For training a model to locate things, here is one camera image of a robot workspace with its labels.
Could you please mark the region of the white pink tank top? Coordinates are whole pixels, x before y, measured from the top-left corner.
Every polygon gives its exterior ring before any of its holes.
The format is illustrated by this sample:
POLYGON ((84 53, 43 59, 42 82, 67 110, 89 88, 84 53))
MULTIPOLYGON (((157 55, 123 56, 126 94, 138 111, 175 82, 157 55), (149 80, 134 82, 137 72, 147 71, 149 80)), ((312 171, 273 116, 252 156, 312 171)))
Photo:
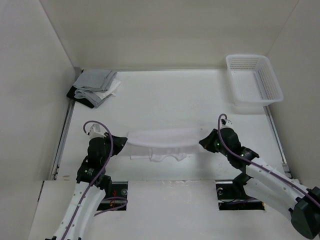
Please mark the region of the white pink tank top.
POLYGON ((130 158, 161 162, 167 157, 181 161, 200 151, 202 139, 196 127, 131 131, 127 136, 130 158))

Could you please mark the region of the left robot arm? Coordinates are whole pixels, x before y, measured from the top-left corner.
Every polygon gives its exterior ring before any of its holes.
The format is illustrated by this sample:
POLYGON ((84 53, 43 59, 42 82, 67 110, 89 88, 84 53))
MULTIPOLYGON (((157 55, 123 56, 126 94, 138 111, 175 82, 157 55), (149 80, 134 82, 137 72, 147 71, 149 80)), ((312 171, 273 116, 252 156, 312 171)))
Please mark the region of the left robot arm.
POLYGON ((109 211, 97 211, 105 199, 123 202, 115 210, 128 204, 125 197, 112 195, 112 179, 106 175, 106 164, 122 151, 127 140, 107 133, 90 137, 87 155, 77 171, 72 198, 53 240, 83 240, 93 217, 109 211))

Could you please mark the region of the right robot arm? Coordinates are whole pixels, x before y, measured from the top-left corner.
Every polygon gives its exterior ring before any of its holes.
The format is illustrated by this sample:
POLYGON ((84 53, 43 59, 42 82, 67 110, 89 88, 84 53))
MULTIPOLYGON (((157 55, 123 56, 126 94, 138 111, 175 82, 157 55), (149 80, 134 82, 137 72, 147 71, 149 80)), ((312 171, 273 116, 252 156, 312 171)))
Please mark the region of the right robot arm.
POLYGON ((308 188, 275 170, 256 152, 243 146, 230 127, 213 129, 199 144, 211 153, 224 155, 232 167, 241 171, 233 179, 231 189, 236 197, 248 196, 266 203, 309 240, 319 235, 319 187, 308 188))

